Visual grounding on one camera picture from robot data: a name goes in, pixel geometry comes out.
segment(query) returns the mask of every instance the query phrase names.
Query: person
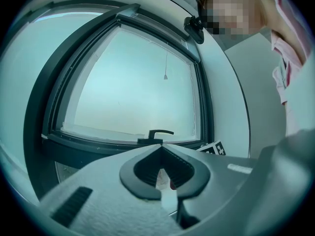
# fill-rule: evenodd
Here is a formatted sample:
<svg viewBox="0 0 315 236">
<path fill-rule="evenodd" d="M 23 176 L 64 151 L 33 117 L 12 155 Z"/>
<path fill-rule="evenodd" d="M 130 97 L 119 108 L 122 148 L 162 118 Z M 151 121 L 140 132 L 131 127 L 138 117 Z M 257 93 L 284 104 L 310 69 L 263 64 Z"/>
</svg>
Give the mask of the person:
<svg viewBox="0 0 315 236">
<path fill-rule="evenodd" d="M 298 132 L 285 89 L 296 78 L 311 53 L 313 36 L 290 0 L 196 0 L 202 25 L 212 34 L 254 34 L 271 29 L 272 50 L 281 56 L 273 71 L 286 112 L 286 136 Z"/>
</svg>

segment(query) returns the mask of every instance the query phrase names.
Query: window handle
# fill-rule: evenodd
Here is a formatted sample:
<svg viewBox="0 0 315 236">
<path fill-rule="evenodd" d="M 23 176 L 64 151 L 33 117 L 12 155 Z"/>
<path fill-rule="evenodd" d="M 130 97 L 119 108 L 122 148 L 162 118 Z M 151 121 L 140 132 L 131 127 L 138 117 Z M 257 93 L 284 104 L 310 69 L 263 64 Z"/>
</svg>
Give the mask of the window handle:
<svg viewBox="0 0 315 236">
<path fill-rule="evenodd" d="M 174 135 L 174 132 L 169 131 L 169 130 L 163 130 L 163 129 L 154 129 L 149 131 L 149 137 L 148 138 L 139 138 L 138 139 L 138 144 L 162 144 L 163 139 L 155 139 L 154 136 L 156 133 L 167 133 Z"/>
</svg>

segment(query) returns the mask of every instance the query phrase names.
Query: dark window frame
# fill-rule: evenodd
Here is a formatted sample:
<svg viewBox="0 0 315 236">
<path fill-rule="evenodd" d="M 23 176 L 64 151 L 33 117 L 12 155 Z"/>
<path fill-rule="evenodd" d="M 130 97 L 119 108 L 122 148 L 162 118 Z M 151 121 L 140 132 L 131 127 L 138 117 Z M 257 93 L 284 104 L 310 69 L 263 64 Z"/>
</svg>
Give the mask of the dark window frame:
<svg viewBox="0 0 315 236">
<path fill-rule="evenodd" d="M 199 88 L 200 110 L 203 110 L 200 115 L 200 123 L 204 132 L 201 132 L 200 141 L 175 144 L 197 149 L 214 141 L 211 96 L 205 70 L 199 57 L 196 57 L 195 52 L 194 54 L 191 53 L 163 32 L 124 16 L 122 13 L 128 10 L 140 13 L 139 5 L 125 5 L 108 11 L 81 26 L 55 50 L 35 82 L 29 98 L 24 123 L 24 151 L 30 180 L 38 198 L 43 197 L 47 191 L 58 184 L 55 162 L 80 169 L 100 158 L 142 147 L 137 144 L 121 145 L 97 141 L 87 143 L 85 139 L 51 129 L 52 123 L 49 124 L 49 121 L 47 121 L 52 120 L 51 116 L 54 115 L 55 111 L 54 108 L 47 108 L 47 106 L 56 103 L 55 100 L 58 99 L 59 90 L 62 89 L 60 85 L 64 82 L 60 75 L 65 73 L 63 75 L 67 76 L 65 66 L 70 63 L 71 59 L 75 61 L 75 59 L 79 59 L 79 56 L 82 57 L 82 52 L 87 51 L 88 46 L 92 48 L 96 38 L 99 39 L 102 34 L 107 34 L 110 29 L 121 23 L 157 37 L 194 61 Z"/>
</svg>

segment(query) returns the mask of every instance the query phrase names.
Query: pink clothing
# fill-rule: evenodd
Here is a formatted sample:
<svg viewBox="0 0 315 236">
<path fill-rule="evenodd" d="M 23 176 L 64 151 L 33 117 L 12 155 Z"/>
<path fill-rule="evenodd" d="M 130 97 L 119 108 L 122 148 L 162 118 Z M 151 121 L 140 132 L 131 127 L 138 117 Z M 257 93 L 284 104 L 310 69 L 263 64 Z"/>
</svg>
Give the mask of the pink clothing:
<svg viewBox="0 0 315 236">
<path fill-rule="evenodd" d="M 296 34 L 303 49 L 304 55 L 306 58 L 308 58 L 311 53 L 311 39 L 313 38 L 310 29 L 303 20 L 303 17 L 298 12 L 293 3 L 290 2 L 290 0 L 275 0 L 275 2 L 279 14 L 283 17 L 291 30 Z M 292 82 L 292 80 L 297 77 L 303 65 L 301 64 L 295 50 L 283 39 L 281 39 L 274 31 L 271 33 L 271 45 L 272 50 L 278 52 L 284 61 L 284 63 L 282 63 L 283 69 L 280 65 L 273 71 L 273 77 L 277 83 L 277 90 L 280 95 L 281 103 L 284 104 L 287 101 L 284 91 L 289 86 L 290 82 Z M 287 107 L 286 136 L 294 134 L 298 131 L 299 127 L 294 119 L 293 112 Z"/>
</svg>

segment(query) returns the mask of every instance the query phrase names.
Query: ceiling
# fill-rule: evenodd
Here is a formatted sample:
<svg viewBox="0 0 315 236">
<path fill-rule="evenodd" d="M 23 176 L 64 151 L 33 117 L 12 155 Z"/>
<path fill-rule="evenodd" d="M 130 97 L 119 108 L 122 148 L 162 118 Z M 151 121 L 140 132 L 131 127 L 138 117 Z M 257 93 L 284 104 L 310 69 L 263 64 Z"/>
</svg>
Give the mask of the ceiling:
<svg viewBox="0 0 315 236">
<path fill-rule="evenodd" d="M 197 10 L 197 3 L 195 0 L 184 0 L 187 3 L 189 3 L 193 8 L 195 8 Z M 270 41 L 270 30 L 267 28 L 264 28 L 260 31 L 260 33 L 267 38 Z M 231 48 L 232 46 L 238 44 L 239 42 L 249 38 L 252 35 L 239 35 L 237 36 L 237 38 L 235 40 L 229 38 L 227 35 L 214 35 L 214 39 L 218 42 L 218 44 L 220 45 L 220 47 L 225 51 L 229 48 Z"/>
</svg>

